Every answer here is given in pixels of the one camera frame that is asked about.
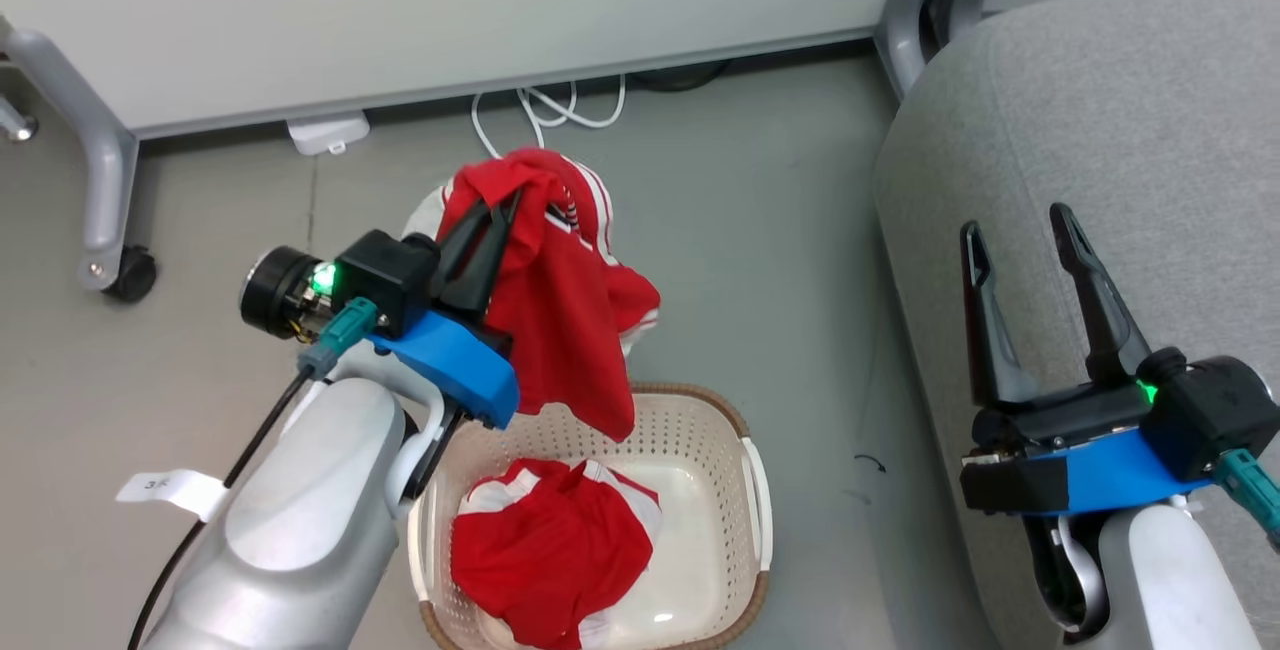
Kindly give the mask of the grey partition foot with caster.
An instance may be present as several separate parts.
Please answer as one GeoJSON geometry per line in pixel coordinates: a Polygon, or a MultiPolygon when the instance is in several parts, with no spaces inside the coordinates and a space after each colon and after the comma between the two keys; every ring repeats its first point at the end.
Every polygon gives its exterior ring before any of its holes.
{"type": "Polygon", "coordinates": [[[118,281],[134,189],[140,139],[49,36],[0,15],[0,52],[76,132],[87,168],[83,252],[77,275],[88,290],[118,281]]]}

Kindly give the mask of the grey fabric sofa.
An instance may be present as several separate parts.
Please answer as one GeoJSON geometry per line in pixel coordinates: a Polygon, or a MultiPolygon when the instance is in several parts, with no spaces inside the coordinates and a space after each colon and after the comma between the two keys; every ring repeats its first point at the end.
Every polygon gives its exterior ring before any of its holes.
{"type": "Polygon", "coordinates": [[[948,505],[995,650],[1065,650],[1021,523],[966,508],[961,230],[980,226],[1018,358],[1084,384],[1059,261],[1069,205],[1153,351],[1243,360],[1280,404],[1280,0],[1047,0],[987,18],[915,81],[876,207],[948,505]]]}

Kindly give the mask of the black caster wheel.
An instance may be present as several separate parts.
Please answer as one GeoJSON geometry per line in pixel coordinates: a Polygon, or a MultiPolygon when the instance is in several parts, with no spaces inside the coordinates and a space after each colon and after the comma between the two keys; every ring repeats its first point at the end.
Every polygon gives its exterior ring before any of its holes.
{"type": "Polygon", "coordinates": [[[141,244],[124,246],[118,275],[101,294],[114,302],[137,305],[151,293],[157,275],[157,262],[150,250],[141,244]]]}

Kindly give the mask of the red and white garment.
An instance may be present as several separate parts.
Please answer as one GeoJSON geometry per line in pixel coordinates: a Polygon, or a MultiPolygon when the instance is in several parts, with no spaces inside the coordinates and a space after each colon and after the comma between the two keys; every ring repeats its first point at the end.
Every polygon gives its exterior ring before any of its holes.
{"type": "Polygon", "coordinates": [[[626,473],[521,458],[460,502],[451,577],[517,644],[604,650],[611,609],[648,569],[662,526],[659,494],[626,473]]]}

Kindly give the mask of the grey metal table leg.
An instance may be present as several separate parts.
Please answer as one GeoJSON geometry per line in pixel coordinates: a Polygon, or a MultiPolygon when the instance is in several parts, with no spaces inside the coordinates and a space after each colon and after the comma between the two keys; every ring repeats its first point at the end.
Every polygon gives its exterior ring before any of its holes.
{"type": "Polygon", "coordinates": [[[19,111],[14,107],[4,93],[0,93],[0,132],[12,143],[23,143],[32,139],[38,131],[38,122],[35,116],[19,111]]]}

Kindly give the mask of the cream perforated laundry basket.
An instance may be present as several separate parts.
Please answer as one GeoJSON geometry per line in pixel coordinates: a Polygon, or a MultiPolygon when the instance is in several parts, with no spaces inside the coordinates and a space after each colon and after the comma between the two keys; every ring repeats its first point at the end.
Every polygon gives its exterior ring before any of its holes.
{"type": "Polygon", "coordinates": [[[561,404],[517,416],[504,431],[456,432],[404,535],[420,615],[440,650],[532,650],[457,587],[449,558],[465,494],[521,458],[598,461],[659,499],[649,567],[589,626],[586,650],[721,650],[756,619],[774,523],[745,418],[705,386],[635,384],[632,394],[636,427],[626,441],[611,441],[561,404]]]}

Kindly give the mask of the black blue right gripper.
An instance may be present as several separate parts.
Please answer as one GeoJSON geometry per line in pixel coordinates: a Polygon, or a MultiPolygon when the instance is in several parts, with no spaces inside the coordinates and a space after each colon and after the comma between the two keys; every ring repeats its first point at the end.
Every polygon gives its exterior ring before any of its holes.
{"type": "MultiPolygon", "coordinates": [[[[1279,406],[1262,377],[1234,357],[1189,363],[1180,351],[1151,354],[1070,205],[1052,203],[1050,223],[1061,267],[1075,284],[1087,374],[1096,384],[1132,384],[1111,395],[1144,416],[1135,427],[1074,448],[969,464],[960,472],[965,505],[1043,517],[1114,512],[1211,485],[1230,450],[1261,457],[1279,432],[1279,406]]],[[[1014,349],[979,223],[961,226],[960,250],[972,398],[983,408],[1028,403],[1039,385],[1014,349]]]]}

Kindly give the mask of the red jersey with white stripes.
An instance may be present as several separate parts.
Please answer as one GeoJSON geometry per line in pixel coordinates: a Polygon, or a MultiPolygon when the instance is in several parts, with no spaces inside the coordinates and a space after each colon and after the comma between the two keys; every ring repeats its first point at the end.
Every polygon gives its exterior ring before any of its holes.
{"type": "Polygon", "coordinates": [[[626,354],[657,322],[660,294],[614,257],[614,209],[598,173],[547,148],[468,164],[436,186],[406,234],[442,241],[474,203],[518,207],[486,322],[513,339],[521,413],[562,404],[613,441],[635,427],[626,354]]]}

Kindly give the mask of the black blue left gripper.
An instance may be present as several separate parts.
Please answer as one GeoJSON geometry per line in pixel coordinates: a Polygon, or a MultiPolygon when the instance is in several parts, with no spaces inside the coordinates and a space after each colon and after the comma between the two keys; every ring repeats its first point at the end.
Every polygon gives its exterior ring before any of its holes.
{"type": "Polygon", "coordinates": [[[241,319],[301,351],[351,299],[380,317],[317,383],[369,377],[406,398],[485,427],[508,427],[520,390],[512,339],[486,322],[524,189],[471,205],[443,241],[372,230],[321,261],[292,246],[262,255],[239,293],[241,319]]]}

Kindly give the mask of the small white plastic box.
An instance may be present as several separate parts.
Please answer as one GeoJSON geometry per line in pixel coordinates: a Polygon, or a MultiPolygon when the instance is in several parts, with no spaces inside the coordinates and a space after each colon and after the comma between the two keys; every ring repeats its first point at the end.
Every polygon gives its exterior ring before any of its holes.
{"type": "Polygon", "coordinates": [[[370,134],[369,118],[362,111],[314,114],[285,122],[289,138],[301,155],[346,154],[348,145],[370,134]]]}

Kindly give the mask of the wide white partition panel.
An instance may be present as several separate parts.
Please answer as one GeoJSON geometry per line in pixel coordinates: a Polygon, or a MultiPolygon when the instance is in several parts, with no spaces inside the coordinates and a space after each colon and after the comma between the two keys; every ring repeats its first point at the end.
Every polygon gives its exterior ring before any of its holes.
{"type": "Polygon", "coordinates": [[[0,0],[128,129],[184,132],[845,38],[886,0],[0,0]]]}

